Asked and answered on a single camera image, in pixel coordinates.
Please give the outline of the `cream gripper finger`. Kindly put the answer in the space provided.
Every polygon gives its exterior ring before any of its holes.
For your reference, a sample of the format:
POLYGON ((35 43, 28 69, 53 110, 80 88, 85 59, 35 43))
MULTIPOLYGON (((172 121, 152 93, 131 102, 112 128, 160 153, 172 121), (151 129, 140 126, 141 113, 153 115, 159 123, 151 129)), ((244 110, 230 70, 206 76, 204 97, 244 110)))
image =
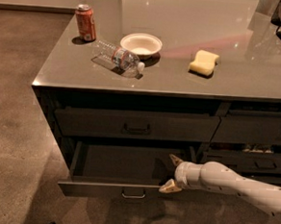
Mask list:
POLYGON ((159 188, 159 191, 164 194, 169 194, 178 191, 180 192, 181 190, 182 188, 178 186, 178 183, 174 179, 168 180, 159 188))
POLYGON ((170 154, 169 157, 172 160, 172 164, 174 166, 179 166, 183 162, 183 160, 181 158, 179 158, 178 156, 176 156, 174 154, 170 154))

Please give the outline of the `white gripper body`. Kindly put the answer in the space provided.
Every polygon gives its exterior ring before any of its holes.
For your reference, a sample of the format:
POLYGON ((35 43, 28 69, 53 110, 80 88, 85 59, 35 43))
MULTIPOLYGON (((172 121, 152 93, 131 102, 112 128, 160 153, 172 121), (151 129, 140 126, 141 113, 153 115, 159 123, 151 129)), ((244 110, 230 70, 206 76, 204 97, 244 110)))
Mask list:
POLYGON ((202 189, 201 164, 181 162, 175 169, 174 181, 179 188, 202 189))

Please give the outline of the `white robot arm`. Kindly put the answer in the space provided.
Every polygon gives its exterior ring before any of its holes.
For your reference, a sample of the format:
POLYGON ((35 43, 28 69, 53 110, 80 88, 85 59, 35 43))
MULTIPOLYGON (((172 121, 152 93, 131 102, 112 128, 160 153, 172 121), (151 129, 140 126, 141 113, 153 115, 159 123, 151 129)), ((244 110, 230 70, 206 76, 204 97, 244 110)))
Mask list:
POLYGON ((170 154, 175 175, 159 189, 164 194, 200 189, 238 196, 261 211, 281 220, 281 187, 250 180, 220 162, 195 164, 170 154))

